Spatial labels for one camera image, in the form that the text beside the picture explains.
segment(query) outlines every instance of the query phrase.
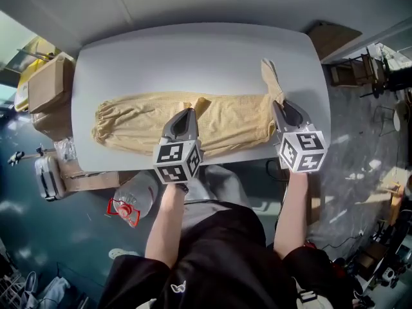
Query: white sneaker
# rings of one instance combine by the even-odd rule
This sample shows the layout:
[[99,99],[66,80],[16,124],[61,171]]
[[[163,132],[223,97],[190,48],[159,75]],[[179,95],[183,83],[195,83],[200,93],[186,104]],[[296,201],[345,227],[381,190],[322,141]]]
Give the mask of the white sneaker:
[[122,250],[121,248],[113,248],[112,250],[110,250],[109,252],[109,258],[111,258],[112,260],[114,260],[115,258],[117,258],[118,256],[121,255],[136,255],[139,256],[139,254],[133,250]]

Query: person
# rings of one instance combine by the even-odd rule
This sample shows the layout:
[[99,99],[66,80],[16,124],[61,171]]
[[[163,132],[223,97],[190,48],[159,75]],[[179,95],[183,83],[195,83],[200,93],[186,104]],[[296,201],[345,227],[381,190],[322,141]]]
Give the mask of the person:
[[352,308],[304,245],[307,174],[290,173],[271,248],[233,172],[210,165],[187,189],[166,187],[145,257],[114,260],[98,308]]

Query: blue floor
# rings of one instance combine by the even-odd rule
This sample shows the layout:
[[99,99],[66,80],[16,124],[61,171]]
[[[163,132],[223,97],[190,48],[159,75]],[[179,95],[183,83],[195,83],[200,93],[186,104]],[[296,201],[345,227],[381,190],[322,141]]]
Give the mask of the blue floor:
[[[347,257],[368,242],[377,218],[389,204],[370,199],[383,178],[397,180],[394,167],[406,166],[406,132],[379,137],[382,126],[372,121],[376,106],[393,108],[396,100],[390,93],[379,99],[359,98],[368,90],[329,88],[332,140],[319,173],[323,205],[319,221],[308,229],[308,237],[323,248],[341,244],[360,231],[365,233],[339,248],[327,247],[325,251],[332,259]],[[384,130],[391,131],[392,127],[387,122]],[[33,159],[15,167],[6,163],[15,151],[34,153],[40,143],[52,147],[52,141],[32,127],[27,114],[0,125],[0,238],[24,275],[34,270],[51,279],[59,262],[61,275],[97,301],[112,264],[108,252],[122,248],[143,254],[159,201],[135,229],[119,217],[105,215],[114,189],[83,191],[47,202],[39,196]],[[224,167],[241,179],[263,224],[267,243],[271,243],[283,184],[267,176],[262,160]]]
[[[122,248],[143,254],[158,206],[132,229],[119,217],[105,215],[114,189],[82,191],[47,202],[39,195],[34,159],[14,167],[6,163],[15,151],[34,153],[40,144],[44,148],[53,145],[32,127],[30,115],[18,114],[1,126],[0,238],[24,275],[34,270],[51,279],[59,262],[61,275],[97,301],[112,264],[108,252]],[[238,173],[252,205],[261,207],[270,243],[283,193],[282,186],[266,175],[264,163],[225,167]],[[277,208],[270,211],[268,202],[272,201]]]

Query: yellow fabric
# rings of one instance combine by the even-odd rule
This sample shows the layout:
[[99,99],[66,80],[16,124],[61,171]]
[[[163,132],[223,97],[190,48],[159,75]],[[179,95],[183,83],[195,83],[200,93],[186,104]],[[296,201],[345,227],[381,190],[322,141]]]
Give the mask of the yellow fabric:
[[274,130],[272,101],[283,103],[272,62],[262,60],[266,95],[208,95],[186,92],[145,93],[104,102],[91,134],[106,147],[152,155],[162,130],[177,112],[193,106],[206,156],[267,142]]

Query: cable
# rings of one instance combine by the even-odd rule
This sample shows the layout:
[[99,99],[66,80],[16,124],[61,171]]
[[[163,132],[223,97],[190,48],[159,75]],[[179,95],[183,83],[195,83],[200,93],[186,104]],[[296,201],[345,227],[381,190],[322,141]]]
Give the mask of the cable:
[[280,170],[281,170],[282,177],[284,177],[284,178],[276,178],[275,176],[273,176],[273,175],[269,172],[269,164],[270,164],[271,162],[276,163],[276,161],[277,161],[277,160],[275,160],[275,159],[268,159],[268,160],[266,161],[266,164],[265,164],[266,174],[268,174],[269,177],[272,178],[273,180],[275,180],[276,182],[289,182],[289,179],[286,178],[285,172],[284,172],[282,169],[280,169]]
[[8,259],[9,264],[11,264],[16,270],[18,270],[17,265],[15,265],[15,263],[12,260],[12,257],[10,256],[10,254],[6,251],[6,257]]
[[57,272],[58,272],[58,273],[59,273],[59,264],[60,264],[60,265],[63,265],[64,267],[66,267],[66,269],[68,269],[68,270],[70,270],[70,271],[74,272],[74,273],[75,273],[75,274],[77,274],[78,276],[80,276],[80,277],[82,277],[82,278],[84,278],[84,279],[90,280],[91,282],[95,283],[96,285],[98,285],[98,286],[100,286],[100,287],[104,288],[104,286],[103,286],[102,284],[99,284],[98,282],[96,282],[96,281],[92,280],[92,278],[89,278],[89,277],[83,276],[82,274],[80,274],[80,273],[78,273],[77,271],[73,270],[72,268],[68,267],[68,266],[67,266],[67,265],[65,265],[64,263],[61,263],[61,262],[56,262],[56,264],[57,264],[57,269],[58,269],[58,270],[57,270]]
[[412,105],[412,102],[411,102],[411,99],[409,98],[409,90],[408,90],[409,88],[407,88],[407,89],[405,89],[405,92],[406,92],[406,98],[407,98],[407,101],[409,102],[409,104],[411,104]]
[[382,222],[382,224],[380,224],[379,222],[377,222],[377,224],[378,224],[378,231],[376,231],[376,235],[374,235],[373,237],[372,237],[372,240],[376,240],[376,239],[378,239],[379,237],[380,237],[380,235],[382,234],[382,231],[384,230],[384,226],[385,226],[385,223],[384,222]]
[[339,245],[337,245],[337,246],[333,246],[333,245],[331,245],[331,244],[327,244],[327,246],[324,246],[323,248],[321,248],[321,250],[324,250],[326,247],[331,247],[331,248],[339,248],[339,247],[341,247],[343,244],[345,244],[349,239],[358,239],[358,238],[360,238],[360,237],[362,237],[362,235],[358,235],[358,236],[356,236],[356,237],[348,237],[348,238],[346,238],[341,244],[339,244]]
[[[276,164],[276,162],[278,163],[277,166],[279,167],[283,178],[276,178],[275,176],[273,176],[273,175],[270,173],[270,171],[269,171],[269,164],[270,164],[271,162],[274,162],[275,164]],[[282,168],[280,168],[280,167],[281,167],[281,166],[280,166],[279,160],[277,160],[277,159],[268,159],[268,160],[266,161],[266,164],[265,164],[266,174],[268,174],[268,176],[269,176],[271,179],[275,180],[276,182],[282,182],[282,185],[283,185],[284,195],[283,195],[283,199],[282,199],[282,202],[281,202],[281,209],[279,210],[279,214],[277,215],[277,218],[276,218],[275,231],[276,231],[276,229],[277,229],[277,223],[278,223],[278,221],[279,221],[279,217],[280,217],[280,215],[281,215],[281,213],[282,213],[283,202],[285,201],[285,196],[286,196],[286,192],[287,192],[287,190],[288,190],[288,182],[289,182],[289,179],[287,178],[287,175],[286,175],[285,171],[282,170]]]
[[39,301],[39,303],[37,303],[36,308],[38,308],[39,305],[40,305],[44,300],[49,300],[49,301],[54,302],[57,306],[59,305],[59,303],[58,303],[57,301],[55,301],[55,300],[53,300],[53,299],[48,299],[47,297],[43,297],[43,298]]
[[397,175],[397,173],[398,173],[398,158],[399,158],[399,147],[400,147],[400,132],[399,132],[399,137],[398,137],[398,148],[397,148],[397,161],[396,161],[396,164],[395,164],[395,176]]
[[406,103],[405,105],[407,107],[407,121],[406,121],[406,123],[408,124],[409,121],[411,120],[411,108],[409,107],[408,103]]

